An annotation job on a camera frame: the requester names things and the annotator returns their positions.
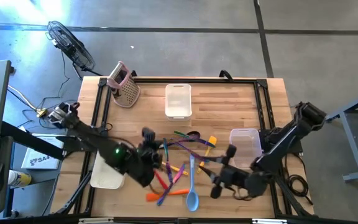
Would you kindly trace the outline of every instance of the pink grater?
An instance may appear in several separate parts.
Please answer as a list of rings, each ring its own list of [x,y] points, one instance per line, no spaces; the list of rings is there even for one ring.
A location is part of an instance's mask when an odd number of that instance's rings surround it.
[[[131,72],[123,64],[118,62],[116,68],[107,79],[114,102],[124,108],[130,108],[140,95],[140,87],[136,85]]]

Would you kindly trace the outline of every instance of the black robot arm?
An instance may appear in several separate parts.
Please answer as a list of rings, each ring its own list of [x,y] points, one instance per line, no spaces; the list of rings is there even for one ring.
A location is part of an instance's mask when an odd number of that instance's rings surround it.
[[[221,157],[204,157],[205,160],[221,163],[223,165],[219,175],[214,172],[200,167],[211,178],[214,187],[211,191],[212,198],[218,198],[224,188],[234,191],[232,186],[238,189],[246,189],[248,195],[238,197],[239,200],[250,200],[251,198],[262,195],[271,178],[274,178],[277,184],[288,197],[295,211],[299,215],[310,215],[296,201],[288,186],[277,175],[280,163],[285,155],[290,152],[291,147],[300,141],[303,137],[312,131],[321,129],[324,124],[326,113],[319,110],[311,103],[299,103],[296,106],[294,119],[284,128],[273,129],[266,137],[261,139],[262,142],[271,144],[271,150],[255,158],[250,168],[252,172],[246,172],[229,165],[229,160],[234,157],[236,147],[229,145],[226,155]]]
[[[162,155],[157,153],[160,141],[155,141],[155,133],[143,128],[143,143],[134,147],[125,139],[107,137],[78,117],[79,103],[61,103],[48,115],[58,128],[68,128],[69,136],[57,137],[65,143],[67,151],[98,151],[106,164],[121,174],[127,173],[141,186],[148,186],[154,178],[154,169],[159,168]]]

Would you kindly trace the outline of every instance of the wooden table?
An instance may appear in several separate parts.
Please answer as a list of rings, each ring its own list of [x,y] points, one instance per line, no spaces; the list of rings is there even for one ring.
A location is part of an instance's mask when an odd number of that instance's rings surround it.
[[[99,77],[84,77],[78,101],[80,107],[78,116],[90,124]],[[268,90],[273,109],[275,124],[282,127],[291,121],[292,116],[288,104],[284,81],[281,78],[268,78]],[[165,85],[166,83],[141,83],[141,95],[136,104],[130,108],[118,107],[111,102],[108,122],[113,125],[109,135],[126,138],[135,145],[141,142],[141,129],[148,127],[157,133],[157,139],[174,137],[173,131],[183,133],[197,130],[203,139],[210,135],[218,139],[216,149],[211,151],[212,156],[224,154],[229,144],[230,131],[234,128],[259,129],[259,117],[256,110],[254,87],[247,84],[210,84],[192,83],[191,100],[193,114],[189,121],[168,121],[165,117]],[[196,152],[204,154],[206,147],[197,143],[187,143]],[[187,152],[172,147],[170,150],[171,165],[181,166],[189,160]],[[69,199],[78,185],[84,153],[76,152],[65,159],[60,171],[51,212],[57,211]],[[210,162],[206,165],[213,171],[218,171],[219,164]],[[295,157],[288,158],[288,169],[291,174],[305,177],[305,171],[300,161]],[[219,218],[250,218],[273,217],[272,199],[269,189],[263,196],[254,198],[250,202],[232,198],[232,192],[223,190],[218,199],[209,197],[211,180],[203,172],[195,177],[196,191],[200,197],[200,205],[196,212],[189,212],[186,207],[186,195],[169,196],[162,206],[155,202],[146,202],[145,195],[150,192],[148,187],[142,188],[130,177],[125,178],[123,187],[117,190],[96,189],[92,216],[94,217],[219,217]],[[162,190],[156,180],[152,185]],[[181,177],[174,190],[189,188],[190,178]],[[283,200],[280,188],[277,187],[280,208],[283,210]],[[88,196],[87,189],[83,197],[85,202]],[[297,198],[310,213],[313,207],[305,198]]]

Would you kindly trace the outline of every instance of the white container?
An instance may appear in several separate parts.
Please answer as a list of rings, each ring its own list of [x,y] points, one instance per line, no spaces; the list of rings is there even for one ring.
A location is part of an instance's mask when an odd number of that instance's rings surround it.
[[[124,185],[125,176],[104,162],[99,152],[93,166],[91,186],[101,189],[119,189]]]
[[[248,169],[254,159],[262,155],[259,132],[254,128],[231,130],[230,144],[237,147],[233,163],[239,169]]]
[[[191,116],[191,86],[168,84],[165,87],[165,115],[170,121],[187,121]]]

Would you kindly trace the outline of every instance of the electric fan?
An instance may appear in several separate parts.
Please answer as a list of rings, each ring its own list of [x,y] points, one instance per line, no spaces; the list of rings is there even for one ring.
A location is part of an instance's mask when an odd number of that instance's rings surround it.
[[[78,78],[82,80],[78,73],[76,66],[82,71],[91,72],[95,75],[100,75],[93,71],[95,62],[91,54],[85,49],[84,44],[79,41],[63,24],[58,21],[51,21],[47,26],[49,39],[54,46],[60,50],[73,62],[73,68]]]

